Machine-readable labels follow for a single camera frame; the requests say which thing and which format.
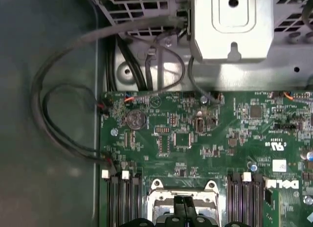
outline gray cable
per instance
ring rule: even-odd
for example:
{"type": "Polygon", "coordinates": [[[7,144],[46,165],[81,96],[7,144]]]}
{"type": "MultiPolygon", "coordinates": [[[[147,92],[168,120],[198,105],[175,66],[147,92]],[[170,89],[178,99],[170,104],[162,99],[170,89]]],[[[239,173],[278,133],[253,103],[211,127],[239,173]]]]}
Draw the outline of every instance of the gray cable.
{"type": "Polygon", "coordinates": [[[135,99],[146,97],[146,96],[153,96],[153,95],[156,95],[156,94],[159,94],[159,93],[163,93],[163,92],[165,92],[165,91],[167,91],[167,90],[177,86],[178,84],[180,84],[183,81],[185,73],[186,73],[186,67],[185,67],[184,61],[181,59],[181,57],[177,53],[175,53],[172,50],[170,50],[170,49],[168,49],[168,48],[166,48],[164,46],[161,46],[161,45],[159,45],[157,43],[153,43],[151,41],[143,40],[141,38],[138,38],[138,37],[135,37],[135,36],[131,36],[131,35],[126,35],[126,36],[127,36],[127,38],[130,38],[132,40],[141,41],[141,42],[146,43],[146,44],[148,44],[150,46],[163,49],[163,50],[173,54],[178,59],[180,65],[181,65],[181,76],[180,76],[178,81],[176,81],[176,82],[174,82],[174,83],[172,83],[172,84],[170,84],[170,85],[168,85],[168,86],[166,86],[166,87],[164,87],[164,88],[162,88],[160,90],[156,90],[156,91],[153,91],[153,92],[150,92],[148,94],[141,95],[141,96],[134,96],[135,99]]]}
{"type": "MultiPolygon", "coordinates": [[[[89,155],[84,155],[83,153],[74,150],[70,145],[66,144],[61,139],[59,139],[55,135],[55,133],[52,131],[52,129],[49,128],[47,122],[44,119],[43,109],[41,106],[41,99],[40,99],[40,93],[42,90],[42,85],[43,85],[45,76],[50,71],[51,67],[58,60],[60,60],[63,56],[71,52],[73,49],[82,47],[98,39],[105,38],[105,37],[108,37],[110,35],[117,34],[120,32],[126,32],[130,30],[135,30],[135,29],[144,29],[144,28],[156,27],[156,26],[183,27],[183,25],[184,25],[184,19],[177,18],[177,17],[160,16],[160,17],[155,17],[155,18],[140,19],[140,20],[136,20],[133,22],[122,23],[122,24],[118,24],[115,26],[105,27],[102,29],[91,31],[77,38],[76,40],[69,43],[68,45],[65,45],[63,49],[61,49],[60,51],[54,52],[49,58],[46,59],[46,61],[39,68],[32,82],[30,104],[31,104],[32,114],[33,114],[33,118],[34,118],[34,122],[36,126],[39,128],[40,131],[44,132],[56,146],[60,147],[61,149],[67,152],[70,151],[72,154],[78,155],[87,160],[99,162],[98,158],[95,158],[89,155]]],[[[110,163],[111,166],[113,166],[110,158],[104,158],[103,164],[108,165],[108,163],[110,163]]]]}
{"type": "Polygon", "coordinates": [[[206,92],[205,90],[203,90],[201,87],[198,86],[198,84],[196,83],[194,76],[192,74],[192,66],[194,64],[194,57],[191,56],[188,62],[188,69],[187,69],[187,73],[188,73],[188,78],[192,84],[192,86],[198,91],[200,92],[203,96],[206,96],[207,99],[209,99],[212,103],[220,103],[219,100],[215,99],[214,97],[212,97],[212,95],[208,92],[206,92]]]}

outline black cable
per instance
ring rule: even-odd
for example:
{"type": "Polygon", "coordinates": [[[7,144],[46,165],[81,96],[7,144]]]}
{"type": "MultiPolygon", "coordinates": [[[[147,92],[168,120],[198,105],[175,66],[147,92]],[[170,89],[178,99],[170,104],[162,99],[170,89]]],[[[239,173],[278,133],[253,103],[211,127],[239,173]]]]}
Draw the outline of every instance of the black cable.
{"type": "Polygon", "coordinates": [[[180,84],[183,81],[185,73],[186,73],[186,67],[185,67],[184,61],[182,60],[182,58],[177,53],[175,53],[174,51],[172,51],[172,50],[170,50],[170,49],[168,49],[168,48],[166,48],[164,46],[161,46],[161,45],[159,45],[157,43],[153,43],[153,42],[150,42],[150,41],[147,41],[147,40],[135,37],[135,36],[126,35],[126,37],[128,37],[128,38],[130,38],[132,40],[141,41],[143,43],[149,44],[150,46],[153,46],[153,47],[156,47],[156,48],[160,48],[160,49],[163,49],[163,50],[171,53],[172,55],[174,55],[177,58],[177,60],[179,61],[180,65],[181,65],[181,76],[180,76],[178,81],[176,81],[176,82],[174,82],[174,83],[172,83],[172,84],[170,84],[170,85],[168,85],[168,86],[166,86],[166,87],[164,87],[164,88],[162,88],[160,90],[152,91],[152,92],[144,94],[144,95],[133,96],[133,98],[135,98],[135,99],[136,98],[143,98],[143,97],[146,97],[146,96],[154,96],[156,94],[163,93],[163,92],[165,92],[165,91],[167,91],[167,90],[177,86],[178,84],[180,84]]]}
{"type": "Polygon", "coordinates": [[[208,92],[206,92],[205,90],[203,90],[201,87],[199,87],[194,79],[194,76],[192,74],[192,67],[194,64],[194,57],[191,56],[188,62],[188,69],[187,69],[187,73],[188,73],[188,78],[192,84],[192,86],[198,91],[200,92],[202,95],[206,96],[207,99],[209,99],[211,102],[213,103],[219,103],[220,101],[215,99],[214,97],[212,97],[211,94],[209,94],[208,92]]]}
{"type": "Polygon", "coordinates": [[[62,88],[70,88],[70,89],[81,89],[81,90],[85,90],[89,96],[91,96],[91,99],[93,101],[93,105],[97,106],[97,100],[95,98],[95,96],[93,95],[93,92],[91,89],[89,89],[88,87],[86,87],[85,85],[81,85],[81,84],[69,84],[69,83],[63,83],[63,84],[58,84],[56,86],[54,86],[53,88],[51,88],[44,96],[43,98],[43,112],[44,112],[44,116],[46,121],[48,122],[49,126],[51,128],[53,128],[53,130],[59,134],[61,137],[63,137],[63,140],[67,140],[68,142],[70,142],[71,144],[73,144],[74,146],[76,146],[78,149],[80,150],[84,150],[87,152],[98,152],[97,150],[94,150],[92,148],[89,148],[87,146],[84,145],[80,145],[79,143],[77,143],[76,141],[74,141],[72,138],[70,138],[66,133],[64,133],[51,119],[49,112],[48,112],[48,104],[49,104],[49,100],[51,98],[51,95],[62,88]]]}
{"type": "Polygon", "coordinates": [[[107,71],[108,71],[108,81],[110,84],[110,91],[117,91],[116,81],[115,81],[115,41],[116,36],[112,35],[108,37],[108,45],[107,45],[107,52],[108,52],[108,59],[107,59],[107,71]]]}
{"type": "MultiPolygon", "coordinates": [[[[161,34],[155,37],[154,42],[159,43],[162,39],[172,36],[172,35],[177,35],[179,33],[180,29],[173,29],[173,30],[166,30],[163,31],[161,34]]],[[[145,72],[146,72],[146,80],[147,80],[147,89],[148,91],[153,91],[153,80],[152,80],[152,75],[151,75],[151,60],[155,56],[155,54],[150,55],[147,54],[146,61],[145,61],[145,72]]]]}
{"type": "Polygon", "coordinates": [[[113,165],[113,161],[111,157],[107,157],[104,159],[95,158],[94,156],[86,155],[81,153],[79,150],[73,148],[73,146],[65,143],[61,139],[57,137],[57,135],[53,132],[53,130],[49,127],[48,123],[45,120],[43,109],[41,106],[41,98],[40,93],[42,90],[43,81],[45,76],[50,71],[51,67],[60,60],[63,56],[68,54],[74,49],[82,47],[88,43],[94,42],[100,38],[106,38],[110,35],[117,34],[119,32],[126,32],[134,29],[143,29],[147,27],[155,27],[155,26],[173,26],[173,27],[183,27],[184,19],[177,17],[168,17],[168,16],[160,16],[155,18],[148,19],[140,19],[133,22],[127,22],[118,24],[115,26],[105,27],[99,30],[91,31],[73,42],[65,45],[61,50],[54,52],[49,58],[45,60],[45,62],[41,65],[37,73],[35,74],[31,86],[30,93],[30,105],[33,114],[34,123],[38,127],[40,131],[42,131],[48,138],[53,142],[57,147],[63,149],[65,152],[70,152],[75,156],[82,157],[84,159],[97,162],[99,164],[105,165],[108,169],[110,169],[110,173],[114,175],[116,173],[115,167],[113,165]]]}
{"type": "Polygon", "coordinates": [[[132,52],[128,48],[126,42],[119,36],[116,35],[116,41],[121,53],[123,54],[125,61],[133,74],[134,80],[137,84],[138,91],[146,91],[147,85],[145,78],[143,77],[140,65],[137,59],[133,56],[132,52]]]}

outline capacitor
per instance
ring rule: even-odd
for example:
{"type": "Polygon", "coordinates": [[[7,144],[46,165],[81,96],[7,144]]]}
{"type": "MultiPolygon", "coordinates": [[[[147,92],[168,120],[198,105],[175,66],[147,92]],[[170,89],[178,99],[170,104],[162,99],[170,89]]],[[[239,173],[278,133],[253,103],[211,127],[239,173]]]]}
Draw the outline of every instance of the capacitor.
{"type": "Polygon", "coordinates": [[[307,152],[307,160],[308,161],[313,161],[313,151],[307,152]]]}
{"type": "Polygon", "coordinates": [[[200,101],[201,101],[202,104],[206,104],[208,102],[208,99],[207,99],[206,96],[201,96],[200,97],[200,101]]]}
{"type": "Polygon", "coordinates": [[[312,205],[313,204],[313,198],[311,196],[304,196],[303,202],[306,205],[312,205]]]}
{"type": "Polygon", "coordinates": [[[251,172],[256,172],[258,170],[258,166],[254,162],[250,161],[246,164],[246,166],[248,169],[250,169],[251,172]]]}
{"type": "Polygon", "coordinates": [[[111,129],[111,135],[112,136],[117,136],[118,135],[118,130],[116,128],[111,129]]]}

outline integrated circuit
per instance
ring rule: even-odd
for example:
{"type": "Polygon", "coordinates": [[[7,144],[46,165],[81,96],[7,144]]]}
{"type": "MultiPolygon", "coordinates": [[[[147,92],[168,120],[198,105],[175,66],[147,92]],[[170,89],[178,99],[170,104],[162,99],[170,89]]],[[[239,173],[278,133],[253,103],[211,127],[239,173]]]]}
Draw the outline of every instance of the integrated circuit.
{"type": "Polygon", "coordinates": [[[262,107],[250,106],[250,118],[262,118],[262,107]]]}

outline screw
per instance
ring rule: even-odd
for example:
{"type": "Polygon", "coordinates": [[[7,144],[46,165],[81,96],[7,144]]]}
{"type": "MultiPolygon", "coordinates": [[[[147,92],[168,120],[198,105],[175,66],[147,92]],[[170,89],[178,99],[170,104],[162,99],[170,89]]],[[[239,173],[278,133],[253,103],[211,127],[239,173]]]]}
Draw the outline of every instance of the screw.
{"type": "Polygon", "coordinates": [[[200,223],[203,223],[203,222],[204,222],[204,218],[198,217],[198,218],[197,218],[197,221],[200,222],[200,223]]]}
{"type": "Polygon", "coordinates": [[[111,129],[111,135],[112,136],[117,136],[118,135],[118,130],[116,128],[111,129]]]}
{"type": "Polygon", "coordinates": [[[311,196],[304,196],[303,202],[306,205],[312,205],[313,204],[313,198],[311,196]]]}
{"type": "Polygon", "coordinates": [[[167,38],[167,39],[165,40],[165,46],[167,46],[167,47],[172,46],[172,41],[171,41],[170,38],[167,38]]]}

